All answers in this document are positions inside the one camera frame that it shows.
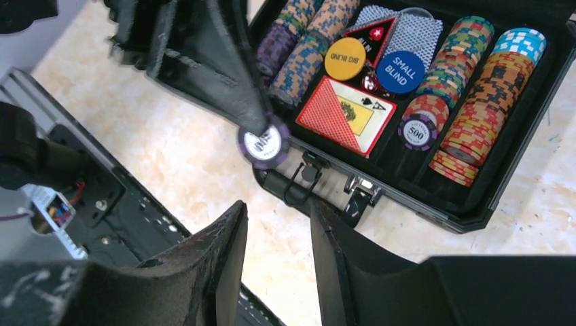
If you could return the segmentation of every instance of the playing card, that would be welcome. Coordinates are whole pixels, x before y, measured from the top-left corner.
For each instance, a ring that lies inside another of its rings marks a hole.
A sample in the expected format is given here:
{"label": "playing card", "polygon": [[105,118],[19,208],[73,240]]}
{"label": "playing card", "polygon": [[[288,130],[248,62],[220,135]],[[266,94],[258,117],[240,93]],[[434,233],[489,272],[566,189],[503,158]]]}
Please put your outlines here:
{"label": "playing card", "polygon": [[346,29],[344,36],[359,40],[366,51],[366,62],[372,67],[377,67],[390,41],[395,21],[396,17],[391,16],[366,24],[357,24]]}
{"label": "playing card", "polygon": [[410,51],[422,60],[426,68],[429,67],[434,57],[436,43],[442,33],[441,20],[402,14],[379,5],[367,5],[360,11],[351,29],[393,16],[396,16],[397,21],[383,56],[395,51]]}
{"label": "playing card", "polygon": [[396,104],[324,77],[296,123],[368,157]]}

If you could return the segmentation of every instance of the red wire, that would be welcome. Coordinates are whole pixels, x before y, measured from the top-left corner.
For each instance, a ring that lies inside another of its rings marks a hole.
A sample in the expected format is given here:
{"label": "red wire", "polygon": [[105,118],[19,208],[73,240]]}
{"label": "red wire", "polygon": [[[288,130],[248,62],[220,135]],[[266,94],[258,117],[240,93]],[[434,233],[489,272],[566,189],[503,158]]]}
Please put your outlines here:
{"label": "red wire", "polygon": [[86,182],[76,183],[76,187],[78,187],[78,191],[76,192],[76,197],[70,199],[68,202],[70,204],[75,204],[82,198],[82,193],[84,192],[84,188],[86,188]]}

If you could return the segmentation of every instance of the metal clasp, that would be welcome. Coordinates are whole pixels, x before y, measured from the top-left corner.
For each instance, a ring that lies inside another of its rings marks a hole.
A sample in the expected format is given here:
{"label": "metal clasp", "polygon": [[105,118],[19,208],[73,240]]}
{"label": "metal clasp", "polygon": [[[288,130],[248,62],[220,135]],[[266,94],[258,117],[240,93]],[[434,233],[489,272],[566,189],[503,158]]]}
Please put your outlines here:
{"label": "metal clasp", "polygon": [[374,207],[384,194],[381,187],[355,175],[348,176],[344,192],[352,196],[344,207],[341,218],[351,228],[358,225],[366,208],[369,205]]}

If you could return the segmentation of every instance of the beige floor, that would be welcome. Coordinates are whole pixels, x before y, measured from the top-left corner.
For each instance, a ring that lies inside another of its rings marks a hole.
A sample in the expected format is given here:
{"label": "beige floor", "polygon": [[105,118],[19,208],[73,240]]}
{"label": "beige floor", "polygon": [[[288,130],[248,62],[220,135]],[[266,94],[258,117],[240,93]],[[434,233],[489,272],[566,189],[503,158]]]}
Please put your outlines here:
{"label": "beige floor", "polygon": [[[260,2],[252,1],[252,13]],[[236,199],[247,202],[242,280],[288,325],[319,325],[308,219],[259,188],[236,148],[233,125],[142,73],[114,65],[105,41],[114,28],[100,3],[87,4],[34,76],[191,231]],[[550,107],[550,123],[541,123],[485,230],[451,234],[387,199],[357,230],[414,261],[451,254],[574,254],[574,85],[572,67]]]}

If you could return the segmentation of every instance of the case latch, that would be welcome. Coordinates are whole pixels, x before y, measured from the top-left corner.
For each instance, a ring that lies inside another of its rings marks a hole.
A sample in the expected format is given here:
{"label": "case latch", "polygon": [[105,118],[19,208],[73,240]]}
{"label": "case latch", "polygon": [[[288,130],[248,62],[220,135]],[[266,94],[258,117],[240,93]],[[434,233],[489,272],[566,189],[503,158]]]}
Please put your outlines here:
{"label": "case latch", "polygon": [[361,177],[350,175],[344,186],[344,192],[352,196],[344,207],[342,220],[351,228],[355,228],[368,205],[374,207],[384,190]]}
{"label": "case latch", "polygon": [[[305,151],[302,154],[302,160],[303,162],[300,163],[300,165],[292,175],[292,178],[290,178],[290,182],[286,184],[286,187],[282,192],[282,200],[284,200],[284,203],[288,207],[296,207],[305,203],[308,197],[310,197],[310,195],[312,194],[312,191],[314,190],[316,185],[318,184],[318,181],[322,177],[322,169],[329,167],[328,161],[324,160],[323,158],[320,158],[319,156],[313,153],[310,153],[309,151]],[[302,171],[303,180],[312,184],[308,188],[306,194],[302,198],[300,198],[300,200],[298,200],[297,202],[291,202],[290,200],[288,200],[287,194],[290,190],[290,187],[294,184],[294,180],[296,179],[300,171]]]}

